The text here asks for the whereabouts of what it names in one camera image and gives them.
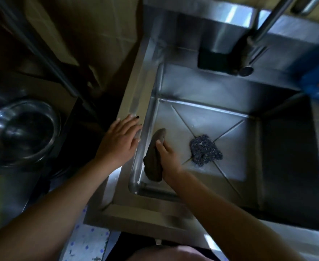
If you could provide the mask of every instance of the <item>stainless steel bowl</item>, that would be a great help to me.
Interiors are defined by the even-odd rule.
[[[0,109],[0,166],[23,166],[42,159],[60,133],[60,118],[38,100]]]

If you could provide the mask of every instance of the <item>faucet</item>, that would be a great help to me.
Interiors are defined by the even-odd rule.
[[[256,26],[254,24],[255,27],[240,38],[228,56],[234,73],[246,77],[254,72],[253,64],[268,50],[267,46],[260,45],[260,41],[293,1],[280,0],[261,27],[255,30],[257,16]]]
[[[291,12],[296,15],[307,16],[318,4],[319,0],[297,0],[291,8]]]
[[[253,64],[268,50],[268,47],[261,45],[260,41],[293,1],[280,0],[259,29],[257,29],[259,18],[257,15],[252,29],[237,41],[229,54],[215,53],[201,48],[198,67],[242,77],[251,75],[254,72]]]

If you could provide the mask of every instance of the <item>right hand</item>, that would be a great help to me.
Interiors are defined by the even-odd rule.
[[[183,172],[179,156],[165,141],[162,145],[161,142],[157,140],[156,147],[160,153],[160,163],[163,167],[163,179],[171,186],[175,178]]]

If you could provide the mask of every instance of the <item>tile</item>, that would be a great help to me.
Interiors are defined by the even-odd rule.
[[[41,20],[28,18],[28,21],[39,33],[41,38],[46,42],[46,44],[52,49],[53,52],[61,52],[63,47],[62,44],[56,39],[56,37],[51,33],[47,24]]]
[[[116,23],[111,0],[70,0],[79,15],[79,27],[83,31],[91,31],[116,37]]]
[[[76,59],[73,56],[71,56],[69,53],[55,52],[55,55],[60,61],[64,63],[78,65],[78,62],[76,61]]]
[[[40,13],[38,10],[34,7],[32,0],[23,0],[23,10],[24,15],[26,17],[31,17],[35,19],[41,19]]]
[[[110,84],[123,61],[121,41],[91,32],[76,33],[86,61],[102,88]]]
[[[123,58],[125,59],[132,49],[134,49],[136,42],[135,41],[128,41],[128,40],[121,40]]]
[[[114,8],[119,27],[119,36],[124,39],[137,40],[136,11],[139,0],[114,0]]]
[[[78,29],[80,22],[80,15],[72,6],[71,0],[39,0],[42,8],[47,11],[51,20],[62,28]]]

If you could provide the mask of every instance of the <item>brown cloth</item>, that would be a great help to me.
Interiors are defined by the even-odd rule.
[[[163,144],[166,132],[166,129],[162,128],[154,133],[149,148],[147,149],[146,156],[143,160],[145,166],[145,174],[148,179],[152,181],[159,182],[162,180],[163,168],[160,163],[159,152],[156,148],[156,141],[160,140],[160,142]]]

